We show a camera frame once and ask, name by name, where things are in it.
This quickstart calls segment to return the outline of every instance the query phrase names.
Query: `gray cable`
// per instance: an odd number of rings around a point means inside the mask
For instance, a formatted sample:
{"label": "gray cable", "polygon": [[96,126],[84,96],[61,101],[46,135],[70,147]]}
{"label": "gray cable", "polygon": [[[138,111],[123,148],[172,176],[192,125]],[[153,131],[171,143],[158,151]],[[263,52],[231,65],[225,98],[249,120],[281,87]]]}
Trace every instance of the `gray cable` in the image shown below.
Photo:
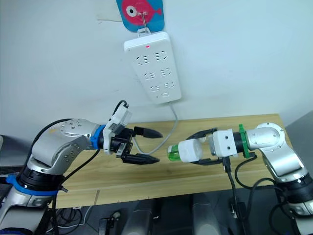
{"label": "gray cable", "polygon": [[171,132],[168,134],[168,136],[162,141],[162,143],[160,143],[154,150],[151,150],[150,152],[147,152],[147,153],[143,152],[143,151],[140,149],[140,147],[138,146],[138,143],[137,143],[137,141],[136,141],[136,139],[135,139],[135,137],[134,137],[134,138],[133,138],[134,144],[135,144],[135,146],[136,146],[136,148],[137,148],[137,150],[138,150],[139,153],[150,155],[150,154],[156,152],[157,150],[159,150],[159,149],[165,144],[165,142],[167,142],[167,140],[170,138],[170,136],[171,136],[171,135],[173,134],[173,132],[175,131],[175,129],[176,129],[177,125],[178,125],[177,114],[176,114],[176,112],[175,112],[175,110],[174,110],[174,108],[173,108],[172,103],[171,103],[171,102],[168,102],[168,104],[169,104],[169,106],[170,106],[170,108],[171,108],[171,110],[172,110],[172,112],[173,112],[173,114],[174,114],[174,116],[175,116],[175,123],[174,123],[173,129],[172,129]]}

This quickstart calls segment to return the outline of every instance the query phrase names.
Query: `blue ring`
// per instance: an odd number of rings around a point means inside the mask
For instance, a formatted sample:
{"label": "blue ring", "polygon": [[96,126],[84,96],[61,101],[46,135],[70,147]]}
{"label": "blue ring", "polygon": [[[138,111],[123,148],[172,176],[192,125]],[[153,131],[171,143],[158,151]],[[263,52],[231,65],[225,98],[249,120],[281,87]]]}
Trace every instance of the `blue ring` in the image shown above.
{"label": "blue ring", "polygon": [[105,128],[105,125],[99,126],[99,128],[94,132],[93,136],[90,138],[90,142],[94,149],[99,149],[98,139],[102,130]]}
{"label": "blue ring", "polygon": [[55,191],[34,191],[27,188],[23,188],[19,185],[19,183],[15,179],[15,175],[9,175],[6,178],[7,183],[12,184],[14,188],[22,193],[28,194],[28,195],[34,195],[34,196],[53,196],[57,195],[58,190]]}

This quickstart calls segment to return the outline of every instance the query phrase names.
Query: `green ring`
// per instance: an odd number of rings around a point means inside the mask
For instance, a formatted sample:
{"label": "green ring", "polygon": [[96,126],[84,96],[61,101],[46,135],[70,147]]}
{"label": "green ring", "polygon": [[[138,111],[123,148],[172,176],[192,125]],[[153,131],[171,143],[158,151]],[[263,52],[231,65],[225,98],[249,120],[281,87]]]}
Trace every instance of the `green ring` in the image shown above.
{"label": "green ring", "polygon": [[245,131],[244,126],[242,124],[239,124],[239,133],[240,133],[241,140],[243,142],[243,147],[244,147],[243,154],[244,154],[244,157],[245,158],[250,158],[248,144],[246,143],[246,131]]}

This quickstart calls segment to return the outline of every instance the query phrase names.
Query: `white power strip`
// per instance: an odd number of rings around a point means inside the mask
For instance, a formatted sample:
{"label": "white power strip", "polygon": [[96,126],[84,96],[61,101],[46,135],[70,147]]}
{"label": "white power strip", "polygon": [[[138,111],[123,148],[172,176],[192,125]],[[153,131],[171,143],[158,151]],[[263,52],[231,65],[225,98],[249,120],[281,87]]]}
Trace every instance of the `white power strip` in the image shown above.
{"label": "white power strip", "polygon": [[126,41],[124,51],[154,103],[181,98],[171,40],[166,32]]}

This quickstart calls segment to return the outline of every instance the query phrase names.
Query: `black cable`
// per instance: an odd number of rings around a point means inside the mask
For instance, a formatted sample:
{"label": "black cable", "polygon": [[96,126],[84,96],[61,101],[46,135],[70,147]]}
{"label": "black cable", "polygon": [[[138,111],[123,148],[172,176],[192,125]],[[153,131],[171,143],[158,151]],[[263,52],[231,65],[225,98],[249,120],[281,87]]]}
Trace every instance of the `black cable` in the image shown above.
{"label": "black cable", "polygon": [[269,223],[269,226],[270,228],[272,229],[272,231],[274,233],[276,233],[277,235],[283,235],[282,233],[280,233],[273,225],[273,215],[274,215],[274,212],[280,208],[281,206],[283,206],[285,204],[285,202],[283,203],[279,203],[277,205],[275,205],[271,210],[270,210],[270,213],[269,213],[269,216],[268,216],[268,223]]}
{"label": "black cable", "polygon": [[[85,161],[83,164],[81,164],[79,167],[77,167],[75,170],[73,170],[69,175],[67,175],[60,183],[60,186],[61,184],[63,184],[66,180],[68,180],[72,175],[74,175],[77,171],[79,171],[81,168],[83,168],[84,166],[86,166],[89,162],[92,161],[92,159],[94,159],[97,154],[100,152],[100,149],[97,149],[96,152],[87,160]],[[57,231],[57,233],[55,233],[55,235],[59,235],[58,233],[58,225],[57,225],[57,220],[56,220],[56,200],[57,200],[57,195],[54,195],[53,198],[52,198],[52,227],[53,227],[53,230],[54,231]]]}
{"label": "black cable", "polygon": [[[249,189],[249,190],[252,189],[251,186],[247,186],[247,185],[243,184],[243,183],[239,180],[239,178],[238,178],[238,171],[239,171],[239,169],[240,169],[244,164],[249,163],[249,162],[251,162],[251,161],[253,161],[253,160],[257,159],[257,158],[258,158],[258,156],[255,156],[255,157],[253,157],[253,158],[249,158],[248,160],[245,160],[244,162],[239,163],[238,166],[237,166],[236,169],[235,169],[235,179],[236,179],[237,183],[238,183],[240,186],[242,186],[243,188],[246,188],[246,189]],[[275,185],[258,186],[258,187],[256,188],[256,190],[258,190],[258,189],[268,189],[268,188],[274,188],[274,189],[281,190],[279,187],[277,187],[277,186],[275,186]]]}
{"label": "black cable", "polygon": [[60,183],[63,184],[66,180],[68,180],[73,174],[75,174],[77,171],[79,171],[81,168],[83,168],[84,166],[86,166],[88,163],[90,163],[92,161],[92,159],[94,159],[97,154],[100,152],[100,149],[97,149],[97,151],[95,151],[95,153],[87,160],[85,161],[83,164],[81,164],[79,167],[77,167],[75,170],[73,170],[69,175],[67,175]]}
{"label": "black cable", "polygon": [[50,123],[49,125],[45,126],[35,137],[35,139],[33,140],[31,146],[30,146],[30,149],[28,151],[28,154],[27,154],[27,158],[26,158],[26,161],[24,163],[24,167],[22,168],[22,170],[19,172],[17,178],[19,178],[21,176],[21,174],[23,173],[23,171],[25,170],[26,168],[26,164],[31,156],[31,151],[32,151],[32,148],[34,146],[34,144],[36,143],[36,141],[39,139],[39,137],[47,130],[49,129],[51,126],[54,126],[55,124],[58,124],[60,122],[64,122],[64,121],[68,121],[68,120],[71,120],[72,118],[64,118],[64,119],[60,119],[60,120],[56,120],[52,123]]}
{"label": "black cable", "polygon": [[251,191],[250,191],[250,195],[249,195],[249,200],[248,200],[248,206],[247,206],[247,210],[246,210],[246,217],[242,218],[243,220],[247,220],[250,212],[251,212],[251,207],[252,207],[252,198],[253,198],[253,194],[254,191],[256,190],[257,186],[262,183],[263,181],[271,181],[275,184],[275,181],[271,178],[262,178],[260,180],[258,180],[257,182],[255,182],[255,184],[253,185]]}
{"label": "black cable", "polygon": [[62,220],[65,221],[65,223],[63,223],[63,224],[59,223],[60,226],[66,226],[66,225],[74,222],[75,220],[77,220],[77,219],[75,219],[75,217],[77,215],[77,210],[73,210],[73,208],[71,208],[68,218],[66,218],[65,214],[66,214],[66,208],[61,210],[60,217]]}
{"label": "black cable", "polygon": [[[236,179],[237,183],[240,184],[243,188],[246,188],[246,189],[249,189],[249,190],[251,190],[252,187],[243,184],[243,183],[239,180],[239,178],[238,178],[238,171],[239,171],[240,167],[242,167],[244,164],[249,163],[249,162],[251,162],[251,161],[253,161],[253,160],[255,160],[255,159],[257,159],[257,156],[255,156],[255,157],[253,157],[253,158],[250,158],[250,159],[248,159],[248,160],[246,160],[246,161],[240,163],[240,164],[236,167],[236,169],[235,169],[235,179]],[[277,187],[277,186],[275,186],[275,185],[267,185],[267,186],[258,186],[256,189],[268,189],[268,188],[273,188],[273,189],[275,189],[276,196],[277,196],[277,201],[278,201],[278,203],[282,203],[282,200],[281,200],[281,198],[280,198],[280,195],[278,194],[278,191],[281,191],[281,188],[279,188],[279,187]],[[285,216],[287,216],[289,219],[294,219],[292,216],[290,216],[290,215],[284,210],[284,208],[283,208],[282,206],[280,207],[280,209],[281,209],[282,213],[283,213]]]}
{"label": "black cable", "polygon": [[227,172],[227,175],[228,175],[228,178],[229,178],[229,181],[230,181],[230,184],[231,184],[231,189],[232,189],[232,193],[233,193],[233,198],[234,198],[234,204],[235,204],[237,217],[238,217],[239,220],[242,220],[241,219],[241,215],[239,215],[239,207],[238,207],[238,199],[237,199],[237,191],[236,191],[235,182],[234,182],[234,179],[233,179],[230,171]]}
{"label": "black cable", "polygon": [[81,212],[80,210],[78,210],[78,212],[79,212],[79,214],[80,214],[80,220],[79,220],[79,223],[77,224],[77,226],[76,226],[74,229],[72,229],[71,231],[69,231],[69,232],[67,232],[67,233],[65,233],[65,234],[60,234],[60,235],[67,235],[67,234],[72,233],[72,232],[75,231],[76,229],[78,229],[78,227],[80,226],[80,224],[82,223],[82,220],[83,220],[83,214],[82,214],[82,212]]}
{"label": "black cable", "polygon": [[52,196],[52,227],[54,235],[59,235],[57,215],[56,215],[57,195]]}
{"label": "black cable", "polygon": [[117,111],[117,109],[118,109],[118,107],[121,105],[121,103],[124,103],[124,107],[128,108],[128,103],[127,103],[125,100],[121,100],[121,101],[117,104],[117,106],[115,107],[115,109],[114,109],[112,115],[115,114],[115,112]]}

